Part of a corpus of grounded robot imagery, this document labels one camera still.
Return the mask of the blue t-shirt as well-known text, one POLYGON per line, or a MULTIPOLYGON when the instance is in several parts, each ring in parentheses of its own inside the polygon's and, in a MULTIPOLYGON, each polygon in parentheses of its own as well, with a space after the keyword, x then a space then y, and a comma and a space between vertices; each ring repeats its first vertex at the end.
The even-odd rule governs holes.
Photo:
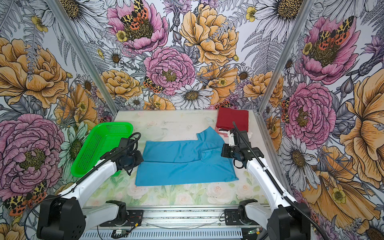
POLYGON ((225 141, 211 127, 196 140, 147 141, 139 165, 136 186, 169 186, 234 182, 232 160, 221 156, 225 141))

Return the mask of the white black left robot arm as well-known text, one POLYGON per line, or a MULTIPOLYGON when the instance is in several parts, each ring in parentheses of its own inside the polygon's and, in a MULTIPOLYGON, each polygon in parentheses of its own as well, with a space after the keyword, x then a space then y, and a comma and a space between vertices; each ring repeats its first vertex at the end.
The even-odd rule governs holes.
POLYGON ((143 162, 138 149, 141 134, 122 138, 119 146, 103 154, 83 177, 58 196, 47 196, 40 204, 37 238, 40 240, 78 240, 89 229, 128 220, 126 203, 107 201, 99 207, 84 209, 92 194, 118 171, 131 174, 143 162))

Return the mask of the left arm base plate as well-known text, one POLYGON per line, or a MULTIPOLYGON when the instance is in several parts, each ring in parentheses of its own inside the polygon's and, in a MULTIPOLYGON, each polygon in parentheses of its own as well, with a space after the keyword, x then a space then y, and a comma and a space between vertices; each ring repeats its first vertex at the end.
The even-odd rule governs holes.
POLYGON ((117 218, 102 223, 101 227, 134 227, 135 224, 141 226, 143 210, 126 210, 124 214, 118 214, 117 218))

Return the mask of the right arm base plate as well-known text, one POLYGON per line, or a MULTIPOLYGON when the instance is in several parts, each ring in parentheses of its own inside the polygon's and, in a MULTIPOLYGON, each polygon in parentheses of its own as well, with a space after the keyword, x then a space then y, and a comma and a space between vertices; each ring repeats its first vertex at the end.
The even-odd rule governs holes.
POLYGON ((224 222, 226 226, 247 226, 250 224, 241 220, 239 211, 235 209, 224 210, 224 222))

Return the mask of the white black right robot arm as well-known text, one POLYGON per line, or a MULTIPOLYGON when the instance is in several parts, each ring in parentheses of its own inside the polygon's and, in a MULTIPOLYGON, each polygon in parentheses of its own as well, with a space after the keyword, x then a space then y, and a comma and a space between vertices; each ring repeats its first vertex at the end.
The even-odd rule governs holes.
POLYGON ((234 128, 228 136, 229 143, 223 145, 222 156, 240 162, 259 182, 269 203, 265 208, 256 200, 242 201, 239 205, 241 221, 259 224, 271 240, 309 240, 312 223, 307 205, 299 204, 284 188, 261 150, 251 146, 246 131, 234 128))

